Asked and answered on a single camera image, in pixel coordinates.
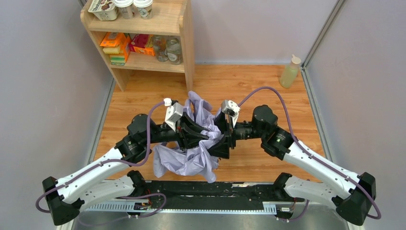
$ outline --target shelf side panel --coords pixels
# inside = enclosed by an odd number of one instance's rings
[[[194,38],[192,5],[190,0],[184,0],[183,9],[179,19],[180,42],[182,45],[183,62],[185,66],[186,88],[193,89],[194,77]]]

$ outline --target wooden shelf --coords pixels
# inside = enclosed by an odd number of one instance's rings
[[[130,71],[132,69],[184,73],[187,91],[192,90],[195,64],[191,0],[154,0],[151,19],[144,20],[137,12],[132,19],[124,19],[119,14],[114,21],[100,21],[88,12],[91,2],[87,1],[82,8],[80,19],[122,91],[130,78],[137,74]],[[175,66],[168,61],[159,62],[155,57],[131,52],[125,65],[111,65],[109,56],[100,47],[107,32],[179,36],[183,63]]]
[[[118,69],[140,69],[162,72],[184,73],[185,67],[182,64],[172,65],[169,61],[159,62],[154,56],[131,52],[127,62],[123,66],[110,65],[111,68]]]
[[[89,30],[104,32],[124,32],[150,35],[180,35],[179,17],[182,4],[153,3],[153,17],[144,20],[137,12],[132,19],[125,19],[121,14],[114,21],[100,21],[94,17]]]

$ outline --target wooden shelf board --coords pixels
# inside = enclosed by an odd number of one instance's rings
[[[149,20],[142,19],[139,12],[136,12],[132,19],[125,19],[121,14],[114,21],[100,21],[94,17],[88,28],[91,31],[104,32],[180,35],[179,17],[181,10],[182,4],[154,2],[152,5],[154,15]]]
[[[123,66],[110,65],[111,68],[117,69],[139,69],[161,72],[184,73],[185,67],[183,63],[180,65],[172,65],[169,61],[159,62],[154,56],[130,52],[127,62]]]

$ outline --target black bracket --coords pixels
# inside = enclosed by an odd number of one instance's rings
[[[361,176],[359,176],[359,179],[360,181],[358,184],[361,185],[375,200],[375,177],[367,172],[364,172]],[[361,226],[364,224],[365,218],[371,209],[372,203],[358,187],[351,189],[350,193],[351,195],[344,200],[338,196],[333,197],[331,200],[337,206],[336,211],[341,217],[352,224]]]
[[[199,141],[209,139],[208,136],[201,134],[203,130],[208,130],[192,121],[186,113],[183,113],[176,126],[180,136],[178,143],[181,149],[195,148],[199,145]]]
[[[290,198],[292,202],[294,202],[294,198],[290,197],[285,190],[283,189],[286,186],[286,182],[292,175],[289,173],[282,172],[278,178],[276,178],[275,182],[273,183],[274,194],[277,198],[283,200]],[[293,212],[277,212],[275,217],[283,218],[283,219],[290,219],[293,216]]]
[[[131,178],[134,183],[134,191],[129,196],[142,196],[145,194],[147,189],[147,184],[145,179],[141,175],[140,171],[131,170],[127,173],[127,176]]]
[[[220,115],[214,121],[214,124],[220,129],[223,137],[221,140],[213,145],[208,151],[211,156],[229,159],[230,158],[230,148],[233,150],[237,145],[235,132],[231,127],[231,124],[227,122],[226,115],[220,113]]]
[[[44,192],[55,188],[57,181],[54,177],[48,177],[42,181]],[[63,197],[59,196],[58,191],[51,192],[46,197],[52,220],[56,226],[66,224],[79,215],[79,209],[84,204],[83,200],[78,199],[72,204],[63,202]]]

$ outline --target yellow liquid bottle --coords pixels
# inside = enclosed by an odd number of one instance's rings
[[[281,86],[283,86],[284,88],[291,87],[293,81],[297,76],[297,73],[299,72],[301,62],[302,61],[300,60],[300,58],[292,55],[291,63],[286,65],[281,77],[279,78],[279,83],[281,84]]]

